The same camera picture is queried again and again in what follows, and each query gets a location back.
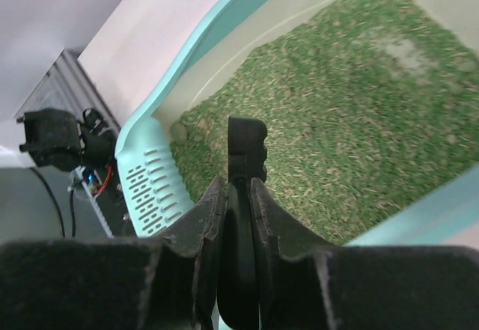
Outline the black litter scoop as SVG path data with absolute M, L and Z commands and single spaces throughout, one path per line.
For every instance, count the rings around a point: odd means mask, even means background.
M 266 180 L 263 121 L 228 118 L 228 196 L 220 253 L 217 300 L 230 329 L 258 329 L 260 315 L 251 220 L 251 180 Z

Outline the beige litter clump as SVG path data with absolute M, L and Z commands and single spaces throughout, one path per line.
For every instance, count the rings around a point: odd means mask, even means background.
M 170 135 L 172 141 L 184 143 L 188 139 L 188 129 L 182 122 L 175 121 L 170 127 Z

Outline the teal plastic litter box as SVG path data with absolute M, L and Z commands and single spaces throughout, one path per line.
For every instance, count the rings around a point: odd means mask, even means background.
M 135 232 L 153 236 L 195 202 L 171 151 L 170 127 L 221 89 L 252 50 L 336 0 L 158 0 L 142 12 L 138 46 L 163 60 L 140 61 L 125 96 L 115 155 Z M 478 58 L 478 0 L 413 0 Z M 478 163 L 342 245 L 478 246 Z

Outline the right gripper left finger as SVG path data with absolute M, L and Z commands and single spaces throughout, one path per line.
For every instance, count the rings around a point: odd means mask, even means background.
M 3 329 L 213 329 L 225 182 L 161 234 L 1 246 Z

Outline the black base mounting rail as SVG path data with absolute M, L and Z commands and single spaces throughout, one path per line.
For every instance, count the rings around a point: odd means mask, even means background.
M 97 159 L 92 165 L 80 165 L 72 171 L 70 210 L 74 211 L 75 199 L 88 201 L 107 236 L 135 236 L 114 157 L 118 128 L 93 108 L 82 112 L 79 126 L 97 147 Z

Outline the green cat litter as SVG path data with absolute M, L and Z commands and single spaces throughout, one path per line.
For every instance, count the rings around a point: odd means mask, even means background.
M 336 0 L 181 114 L 192 200 L 228 174 L 228 118 L 268 129 L 267 186 L 344 244 L 478 163 L 478 58 L 413 0 Z

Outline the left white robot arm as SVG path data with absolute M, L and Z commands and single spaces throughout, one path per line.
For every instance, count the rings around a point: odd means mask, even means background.
M 27 111 L 1 122 L 2 168 L 53 166 L 72 171 L 82 164 L 82 151 L 80 124 L 68 111 Z

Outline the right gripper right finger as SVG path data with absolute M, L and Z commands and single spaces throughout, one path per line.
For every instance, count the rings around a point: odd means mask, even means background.
M 478 252 L 462 246 L 336 246 L 251 182 L 264 329 L 476 329 Z

